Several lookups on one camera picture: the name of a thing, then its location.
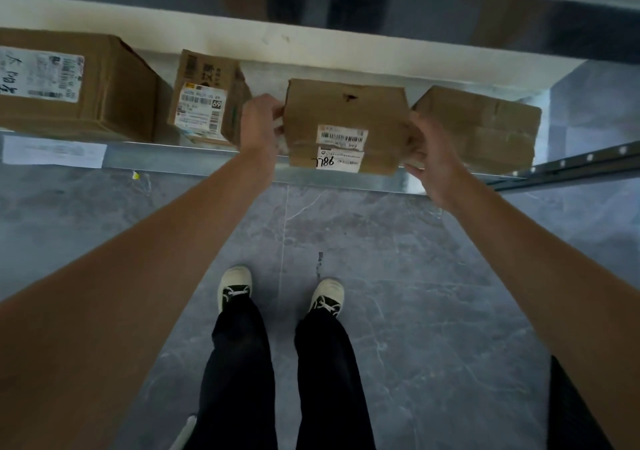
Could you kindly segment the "black trousers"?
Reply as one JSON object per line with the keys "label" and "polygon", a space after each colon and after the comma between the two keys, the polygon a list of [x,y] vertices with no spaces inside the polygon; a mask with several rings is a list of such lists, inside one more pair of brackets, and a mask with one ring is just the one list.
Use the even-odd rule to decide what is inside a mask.
{"label": "black trousers", "polygon": [[[184,450],[277,450],[276,383],[268,334],[247,294],[212,332],[196,425]],[[312,309],[294,335],[301,423],[296,450],[375,450],[356,357],[340,321]]]}

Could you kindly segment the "small cardboard box yellow-edged label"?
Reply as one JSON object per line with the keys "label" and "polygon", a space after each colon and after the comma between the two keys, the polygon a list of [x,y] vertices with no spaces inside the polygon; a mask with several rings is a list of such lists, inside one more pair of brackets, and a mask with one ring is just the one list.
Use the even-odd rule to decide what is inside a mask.
{"label": "small cardboard box yellow-edged label", "polygon": [[251,98],[239,60],[182,50],[167,121],[194,143],[238,147]]}

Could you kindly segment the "person's left hand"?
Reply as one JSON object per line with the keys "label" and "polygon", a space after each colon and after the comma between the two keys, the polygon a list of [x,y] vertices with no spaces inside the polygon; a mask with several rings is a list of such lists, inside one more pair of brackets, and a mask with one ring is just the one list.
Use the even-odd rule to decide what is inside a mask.
{"label": "person's left hand", "polygon": [[259,96],[245,102],[241,114],[239,154],[273,171],[278,155],[278,119],[267,119],[259,111]]}

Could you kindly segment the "person's black white shoe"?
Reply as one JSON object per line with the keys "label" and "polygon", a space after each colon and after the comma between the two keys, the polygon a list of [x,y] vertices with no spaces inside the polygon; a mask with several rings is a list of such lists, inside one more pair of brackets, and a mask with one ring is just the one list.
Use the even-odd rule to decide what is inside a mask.
{"label": "person's black white shoe", "polygon": [[222,313],[233,300],[250,300],[252,291],[253,279],[249,268],[243,265],[229,268],[221,277],[218,287],[218,312]]}
{"label": "person's black white shoe", "polygon": [[308,313],[324,310],[338,317],[345,300],[344,286],[334,278],[322,280],[313,292]]}

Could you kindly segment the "person's right forearm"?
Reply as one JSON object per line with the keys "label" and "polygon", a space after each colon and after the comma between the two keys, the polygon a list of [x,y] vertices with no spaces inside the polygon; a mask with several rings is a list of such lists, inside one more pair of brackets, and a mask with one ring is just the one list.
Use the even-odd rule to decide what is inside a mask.
{"label": "person's right forearm", "polygon": [[615,450],[640,450],[640,291],[468,172],[442,196]]}

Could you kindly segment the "person's left forearm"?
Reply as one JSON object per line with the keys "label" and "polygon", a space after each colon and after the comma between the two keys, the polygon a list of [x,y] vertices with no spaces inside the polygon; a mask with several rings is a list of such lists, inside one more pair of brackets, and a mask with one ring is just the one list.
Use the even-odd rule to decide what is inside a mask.
{"label": "person's left forearm", "polygon": [[275,173],[241,148],[171,203],[0,302],[0,450],[110,446],[205,273]]}

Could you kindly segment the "white object at trouser leg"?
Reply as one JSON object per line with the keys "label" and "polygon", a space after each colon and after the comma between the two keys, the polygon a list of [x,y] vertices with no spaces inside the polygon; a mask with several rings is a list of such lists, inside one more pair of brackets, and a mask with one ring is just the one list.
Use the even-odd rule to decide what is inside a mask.
{"label": "white object at trouser leg", "polygon": [[195,429],[197,423],[197,415],[191,414],[188,416],[184,426],[180,430],[179,434],[176,436],[172,445],[168,450],[184,450],[185,446],[188,443],[188,440],[191,438],[191,435]]}

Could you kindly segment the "dark perforated metal rail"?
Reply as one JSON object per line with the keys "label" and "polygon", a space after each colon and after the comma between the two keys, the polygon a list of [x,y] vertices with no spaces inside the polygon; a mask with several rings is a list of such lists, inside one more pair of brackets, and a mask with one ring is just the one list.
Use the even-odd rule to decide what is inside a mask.
{"label": "dark perforated metal rail", "polygon": [[514,171],[480,176],[501,194],[640,178],[640,140]]}

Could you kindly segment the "person's right black white shoe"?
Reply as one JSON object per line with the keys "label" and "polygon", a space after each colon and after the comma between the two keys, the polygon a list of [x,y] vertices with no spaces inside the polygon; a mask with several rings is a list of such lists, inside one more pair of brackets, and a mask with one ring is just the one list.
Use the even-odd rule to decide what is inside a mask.
{"label": "person's right black white shoe", "polygon": [[345,300],[344,286],[334,278],[322,280],[313,292],[308,313],[324,310],[338,317]]}

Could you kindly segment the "person's right hand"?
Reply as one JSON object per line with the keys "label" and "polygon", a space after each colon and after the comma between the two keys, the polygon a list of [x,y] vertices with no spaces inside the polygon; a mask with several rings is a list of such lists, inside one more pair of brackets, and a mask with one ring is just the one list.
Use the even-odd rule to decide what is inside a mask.
{"label": "person's right hand", "polygon": [[426,140],[413,151],[405,169],[419,179],[426,194],[441,208],[455,212],[465,195],[465,188],[476,179],[459,159],[449,135],[436,119],[428,119]]}

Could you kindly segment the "taped plain cardboard box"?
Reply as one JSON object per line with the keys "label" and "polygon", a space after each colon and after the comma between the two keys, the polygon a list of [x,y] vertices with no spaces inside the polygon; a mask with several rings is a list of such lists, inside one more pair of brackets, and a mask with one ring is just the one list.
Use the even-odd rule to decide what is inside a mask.
{"label": "taped plain cardboard box", "polygon": [[434,85],[412,110],[442,124],[473,172],[500,176],[533,165],[539,107]]}

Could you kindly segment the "black fabric item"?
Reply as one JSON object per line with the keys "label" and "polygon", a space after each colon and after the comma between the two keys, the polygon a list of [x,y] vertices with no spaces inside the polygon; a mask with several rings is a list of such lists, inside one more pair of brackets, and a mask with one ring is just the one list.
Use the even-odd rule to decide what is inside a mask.
{"label": "black fabric item", "polygon": [[554,356],[550,358],[547,450],[614,450]]}

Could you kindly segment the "large cardboard box white label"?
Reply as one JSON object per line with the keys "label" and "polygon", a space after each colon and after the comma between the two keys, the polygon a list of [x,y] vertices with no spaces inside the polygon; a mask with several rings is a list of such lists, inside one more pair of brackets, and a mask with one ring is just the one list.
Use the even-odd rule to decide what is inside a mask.
{"label": "large cardboard box white label", "polygon": [[158,75],[108,34],[0,28],[0,128],[58,140],[152,140]]}

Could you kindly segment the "cardboard box with two labels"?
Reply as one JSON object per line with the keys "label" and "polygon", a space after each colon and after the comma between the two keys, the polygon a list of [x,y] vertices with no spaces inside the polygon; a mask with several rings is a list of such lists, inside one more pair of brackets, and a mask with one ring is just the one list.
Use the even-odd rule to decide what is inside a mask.
{"label": "cardboard box with two labels", "polygon": [[393,176],[408,154],[403,87],[289,81],[282,117],[289,166]]}

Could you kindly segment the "person's left black white shoe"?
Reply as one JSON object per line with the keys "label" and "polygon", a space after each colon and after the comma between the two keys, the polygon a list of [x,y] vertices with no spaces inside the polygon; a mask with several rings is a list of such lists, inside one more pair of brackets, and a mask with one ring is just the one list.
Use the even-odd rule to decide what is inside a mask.
{"label": "person's left black white shoe", "polygon": [[252,291],[253,279],[249,268],[243,265],[229,268],[221,277],[218,287],[218,312],[222,313],[233,300],[250,300]]}

